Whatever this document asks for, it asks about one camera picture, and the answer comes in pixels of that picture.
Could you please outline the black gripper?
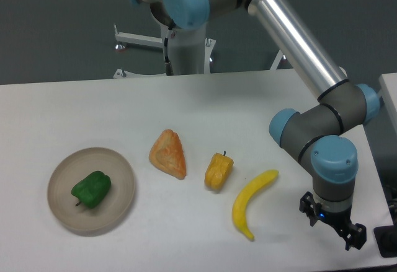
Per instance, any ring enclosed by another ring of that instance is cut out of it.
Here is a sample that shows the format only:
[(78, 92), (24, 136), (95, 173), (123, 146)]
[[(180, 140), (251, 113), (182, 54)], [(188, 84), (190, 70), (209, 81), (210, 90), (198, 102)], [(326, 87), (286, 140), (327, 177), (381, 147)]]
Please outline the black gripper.
[(299, 210), (313, 227), (318, 221), (334, 228), (345, 241), (345, 250), (360, 250), (367, 241), (367, 228), (350, 219), (353, 195), (342, 201), (328, 201), (307, 191), (300, 199)]

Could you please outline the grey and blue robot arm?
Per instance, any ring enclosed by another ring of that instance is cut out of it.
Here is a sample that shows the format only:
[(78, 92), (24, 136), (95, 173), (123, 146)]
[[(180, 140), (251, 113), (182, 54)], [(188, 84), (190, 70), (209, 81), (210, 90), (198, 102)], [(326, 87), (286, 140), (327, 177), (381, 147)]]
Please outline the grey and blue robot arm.
[(240, 7), (256, 17), (317, 98), (305, 113), (278, 112), (270, 122), (274, 141), (312, 177), (313, 191), (300, 200), (300, 211), (311, 224), (321, 221), (342, 237), (347, 248), (362, 248), (365, 226), (350, 220), (357, 150), (343, 134), (370, 121), (380, 109), (377, 93), (354, 85), (342, 72), (287, 0), (130, 0), (145, 2), (163, 26), (162, 49), (166, 74), (201, 74), (205, 69), (204, 31), (215, 17)]

